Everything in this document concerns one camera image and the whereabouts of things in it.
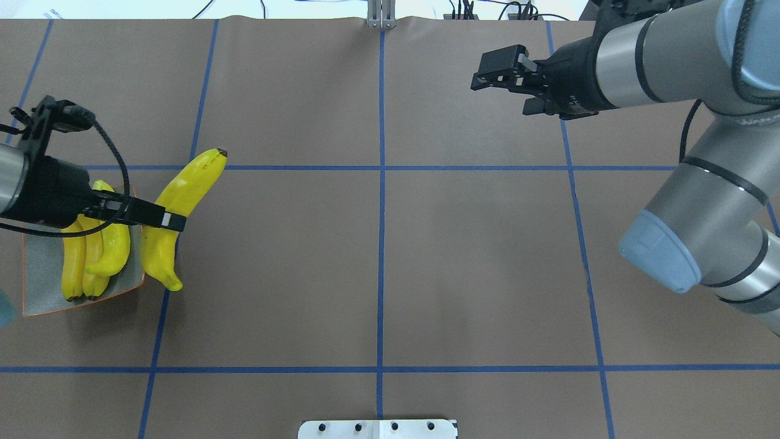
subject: blue tape line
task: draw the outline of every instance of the blue tape line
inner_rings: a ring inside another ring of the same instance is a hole
[[[146,424],[149,419],[149,408],[151,407],[151,394],[154,391],[154,378],[157,376],[157,362],[160,358],[160,345],[162,344],[162,332],[165,328],[165,316],[168,311],[168,297],[170,292],[166,289],[162,296],[162,307],[160,309],[160,319],[157,323],[157,335],[154,337],[154,350],[151,356],[151,368],[149,370],[149,381],[147,382],[146,396],[144,397],[144,410],[141,412],[141,424],[138,428],[138,439],[144,439],[146,435]]]
[[[193,130],[193,144],[190,148],[190,161],[195,158],[197,139],[200,136],[200,121],[203,117],[203,107],[206,104],[208,77],[211,75],[211,61],[214,59],[214,46],[217,43],[217,29],[219,29],[219,20],[214,20],[214,27],[211,30],[211,45],[208,48],[208,60],[206,61],[206,73],[203,77],[203,88],[200,90],[200,102],[197,106],[197,118],[195,119],[195,129]]]
[[[297,374],[297,373],[376,373],[373,366],[290,366],[290,367],[158,367],[157,373],[255,373],[255,374]]]
[[[385,361],[385,32],[379,34],[379,256],[377,285],[377,419],[384,417]]]
[[[473,165],[473,166],[437,166],[437,165],[408,165],[386,166],[388,171],[565,171],[566,166],[503,166],[503,165]]]
[[[118,170],[117,165],[86,165],[88,170]],[[184,165],[127,165],[128,170],[181,170]],[[675,166],[610,165],[227,165],[231,171],[673,171]]]
[[[214,26],[211,30],[211,44],[208,49],[208,60],[206,61],[206,73],[203,78],[203,87],[200,90],[200,103],[198,104],[197,118],[195,119],[195,129],[193,131],[193,143],[190,148],[190,161],[195,158],[195,151],[197,150],[198,134],[200,133],[200,120],[203,117],[203,107],[206,102],[206,93],[208,91],[208,78],[211,72],[211,61],[214,59],[214,47],[217,42],[217,29],[219,28],[219,20],[214,20]],[[176,253],[179,252],[179,242],[176,241]],[[151,358],[151,371],[149,372],[149,381],[147,383],[146,398],[144,398],[144,410],[141,413],[141,423],[138,429],[138,439],[144,439],[146,434],[146,424],[149,418],[149,408],[151,407],[151,395],[154,392],[154,378],[157,375],[157,364],[160,356],[160,345],[162,343],[162,334],[165,329],[165,316],[168,313],[168,298],[170,297],[170,291],[167,289],[162,296],[162,307],[160,309],[160,319],[157,326],[157,335],[154,338],[154,352]]]
[[[379,171],[381,166],[361,166],[361,165],[227,165],[225,170],[232,171]]]
[[[575,171],[673,171],[677,166],[588,166],[572,165]]]
[[[780,364],[657,364],[604,366],[607,372],[685,372],[714,370],[780,370]]]
[[[550,47],[550,55],[555,51],[555,44],[552,40],[552,26],[550,22],[547,25],[547,40]],[[599,366],[599,378],[601,380],[601,396],[604,399],[604,414],[607,420],[607,433],[609,439],[615,439],[615,427],[612,422],[612,405],[609,401],[609,389],[607,386],[607,373],[604,370],[604,354],[601,350],[601,335],[598,329],[598,317],[596,313],[596,301],[593,295],[593,282],[590,278],[590,264],[587,258],[587,248],[585,246],[585,233],[583,232],[582,215],[580,214],[580,200],[577,198],[576,181],[574,179],[574,166],[572,161],[572,151],[569,144],[569,131],[566,129],[565,120],[561,120],[561,134],[563,136],[563,148],[566,155],[566,165],[569,167],[569,186],[572,192],[572,203],[574,205],[574,218],[577,225],[577,236],[580,240],[580,256],[585,269],[585,280],[587,282],[587,295],[590,307],[590,324],[593,328],[593,339],[596,348],[596,360]]]
[[[0,373],[149,373],[149,367],[0,366]]]
[[[33,68],[30,69],[30,75],[27,76],[27,83],[24,84],[24,89],[22,90],[22,97],[19,98],[19,108],[24,108],[24,103],[27,100],[27,93],[30,91],[30,87],[33,84],[33,78],[35,78],[35,72],[38,70],[38,64],[41,63],[41,57],[44,55],[44,49],[46,48],[46,42],[48,41],[48,36],[51,33],[51,26],[54,24],[54,20],[49,20],[48,25],[46,26],[46,31],[44,32],[44,37],[41,40],[41,45],[38,47],[38,54],[35,55],[35,61],[33,62]],[[16,119],[11,121],[11,127],[16,126]],[[8,133],[5,136],[5,143],[11,144],[11,138],[12,135]]]
[[[0,373],[149,373],[151,367],[125,366],[0,366]],[[580,366],[383,366],[383,373],[593,373],[619,372],[696,372],[780,370],[780,363],[712,363],[712,364],[628,364]],[[210,374],[308,374],[308,373],[376,373],[374,366],[174,366],[157,367],[159,373]]]
[[[599,366],[386,366],[386,373],[598,372]]]
[[[182,170],[184,165],[127,165],[128,170]],[[86,165],[86,170],[118,170],[117,165]]]
[[[780,235],[780,227],[778,227],[778,219],[775,216],[775,210],[772,208],[772,202],[767,203],[767,212],[769,212],[769,219],[772,221],[772,228],[775,229],[775,234]]]

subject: cable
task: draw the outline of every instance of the cable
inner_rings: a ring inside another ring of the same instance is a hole
[[[195,20],[195,19],[196,19],[196,18],[197,18],[197,17],[198,17],[200,14],[202,14],[202,13],[203,13],[203,11],[205,11],[206,9],[208,9],[208,7],[209,7],[209,6],[211,6],[211,3],[214,3],[214,0],[208,0],[208,4],[206,4],[206,6],[204,6],[204,7],[203,7],[203,8],[200,10],[200,12],[199,12],[199,13],[195,14],[195,16],[193,17],[193,20]]]
[[[466,3],[466,10],[463,12],[464,20],[474,20],[474,2],[469,3],[469,0],[464,0]]]
[[[688,131],[690,130],[690,124],[693,122],[693,117],[696,115],[696,111],[701,106],[702,100],[697,99],[693,103],[693,107],[688,112],[688,117],[685,119],[685,125],[682,126],[682,136],[680,137],[680,162],[685,158],[685,148],[688,143]]]
[[[518,9],[520,9],[521,7],[523,7],[523,5],[520,5],[520,2],[509,2],[509,3],[504,3],[504,5],[505,5],[505,6],[504,6],[504,9],[502,9],[502,10],[501,10],[501,15],[499,15],[499,16],[498,16],[498,20],[499,20],[499,21],[501,20],[501,18],[503,18],[503,17],[504,17],[504,12],[506,12],[506,9],[507,9],[508,7],[510,7],[510,6],[512,6],[512,5],[514,5],[514,6],[517,6],[517,8],[518,8]]]
[[[515,20],[527,20],[526,17],[532,14],[531,8],[533,8],[534,5],[531,4],[531,2],[526,3],[525,7],[523,7],[523,11],[517,11],[517,17],[515,17]]]
[[[116,213],[114,214],[114,216],[111,217],[111,219],[103,222],[100,226],[93,227],[89,230],[83,230],[80,232],[70,232],[70,233],[47,232],[43,230],[26,229],[24,227],[13,226],[11,224],[6,224],[6,223],[0,223],[0,229],[6,229],[14,232],[19,232],[21,234],[29,234],[29,235],[42,236],[42,237],[82,237],[82,236],[87,236],[89,234],[95,234],[103,230],[104,228],[110,226],[112,222],[118,220],[119,217],[125,213],[125,210],[127,209],[127,205],[130,203],[130,178],[129,175],[127,174],[127,166],[125,165],[125,161],[122,159],[122,155],[119,154],[119,150],[116,148],[116,145],[114,145],[114,142],[108,136],[108,133],[105,132],[103,127],[95,119],[94,114],[92,114],[91,112],[87,112],[86,114],[84,114],[84,116],[94,125],[95,130],[103,138],[103,141],[105,141],[105,144],[108,146],[108,149],[111,150],[111,153],[114,155],[114,158],[116,159],[116,162],[119,165],[119,171],[122,172],[122,184],[124,185],[124,187],[122,188],[122,194],[124,195],[124,199],[122,200],[122,204],[119,206],[119,210],[116,211]]]
[[[756,0],[745,0],[742,13],[739,15],[739,25],[734,38],[734,54],[732,56],[732,85],[736,94],[744,101],[756,105],[780,105],[780,97],[762,97],[754,95],[742,75],[742,64],[745,59],[745,44],[750,20],[753,18],[753,8]]]
[[[558,18],[563,18],[566,21],[571,21],[568,18],[566,18],[564,16],[560,16],[558,14],[534,14],[532,16],[528,16],[528,18],[526,18],[526,20],[533,20],[533,19],[535,19],[537,17],[540,17],[540,16],[557,16]]]

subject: black stripe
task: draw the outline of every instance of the black stripe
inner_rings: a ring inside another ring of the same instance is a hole
[[[650,29],[650,25],[653,23],[653,20],[655,20],[655,17],[656,16],[650,18],[644,26],[642,26],[642,30],[640,30],[639,36],[636,38],[634,62],[636,63],[636,76],[639,77],[639,84],[642,86],[644,94],[656,102],[663,102],[663,100],[650,89],[650,84],[647,82],[647,75],[644,73],[644,38],[647,36],[647,31]]]
[[[721,282],[720,284],[702,284],[702,285],[710,288],[728,287],[729,285],[736,284],[742,279],[753,274],[753,272],[756,271],[756,268],[758,268],[758,266],[761,265],[761,263],[764,261],[764,257],[766,257],[767,250],[769,249],[769,234],[767,233],[767,230],[764,229],[763,227],[761,228],[761,235],[762,235],[761,239],[763,239],[763,241],[761,242],[761,250],[758,251],[758,256],[756,256],[753,262],[747,268],[745,268],[744,271],[732,277],[731,279],[727,280],[726,282]]]
[[[719,299],[746,314],[765,314],[780,309],[780,288],[778,287],[780,285],[775,285],[762,295],[747,300]]]
[[[744,178],[731,172],[730,170],[727,170],[726,168],[721,168],[720,166],[712,162],[708,162],[707,160],[697,159],[696,157],[691,157],[690,155],[685,157],[682,160],[682,162],[691,166],[695,166],[697,168],[701,168],[703,170],[710,171],[711,173],[728,181],[729,183],[737,187],[741,187],[742,189],[745,190],[745,192],[747,192],[750,195],[753,195],[756,198],[756,200],[758,200],[761,203],[761,205],[766,205],[767,202],[769,202],[769,197],[758,186],[750,183],[748,180],[745,180]]]

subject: white background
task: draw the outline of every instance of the white background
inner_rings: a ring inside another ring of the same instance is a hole
[[[367,3],[361,0],[264,1],[269,19],[365,17],[367,14]],[[207,3],[208,0],[0,0],[0,18],[187,19],[192,18]],[[540,13],[555,13],[577,20],[587,0],[533,0],[533,3]],[[396,0],[395,4],[397,18],[421,16],[441,19],[452,11],[448,0]],[[504,5],[476,0],[474,13],[480,20],[496,20],[503,8]],[[515,13],[517,8],[510,6],[507,11]],[[260,0],[214,0],[199,18],[214,19],[231,15],[262,18]]]

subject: banana bunch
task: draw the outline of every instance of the banana bunch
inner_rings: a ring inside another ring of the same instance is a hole
[[[102,180],[95,181],[93,189],[113,191]],[[79,215],[76,222],[63,232],[80,232],[98,227],[103,222]],[[62,264],[62,295],[65,300],[87,296],[95,300],[103,294],[111,276],[122,271],[130,255],[130,231],[123,224],[112,224],[85,237],[62,239],[65,258]]]
[[[205,151],[168,183],[155,203],[165,207],[168,212],[190,216],[222,175],[227,161],[228,153],[223,149]],[[178,236],[179,232],[174,230],[154,227],[144,227],[142,232],[141,265],[149,276],[159,280],[169,291],[179,291],[184,286],[174,271]]]

